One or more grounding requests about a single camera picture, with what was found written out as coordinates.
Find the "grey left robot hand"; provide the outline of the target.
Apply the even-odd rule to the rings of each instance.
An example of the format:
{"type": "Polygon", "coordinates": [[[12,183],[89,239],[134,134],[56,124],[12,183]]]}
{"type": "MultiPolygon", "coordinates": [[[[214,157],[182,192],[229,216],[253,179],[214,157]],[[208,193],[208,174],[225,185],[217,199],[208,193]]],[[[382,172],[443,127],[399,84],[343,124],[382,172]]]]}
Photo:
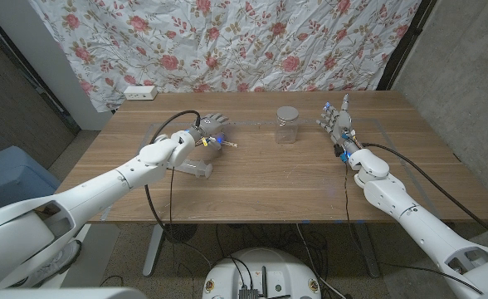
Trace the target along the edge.
{"type": "Polygon", "coordinates": [[[199,125],[190,128],[188,132],[196,143],[219,150],[222,147],[222,129],[228,120],[222,113],[207,114],[200,119],[199,125]]]}

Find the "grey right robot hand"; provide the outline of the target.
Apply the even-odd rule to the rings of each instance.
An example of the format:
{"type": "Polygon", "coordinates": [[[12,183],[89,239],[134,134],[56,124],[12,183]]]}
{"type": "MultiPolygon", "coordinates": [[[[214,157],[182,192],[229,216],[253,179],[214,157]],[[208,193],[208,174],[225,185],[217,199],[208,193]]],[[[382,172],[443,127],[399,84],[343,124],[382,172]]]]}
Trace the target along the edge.
{"type": "Polygon", "coordinates": [[[349,95],[346,94],[339,109],[327,102],[321,118],[316,121],[332,140],[335,156],[340,157],[344,162],[350,155],[361,149],[361,145],[355,140],[355,131],[348,108],[349,95]]]}

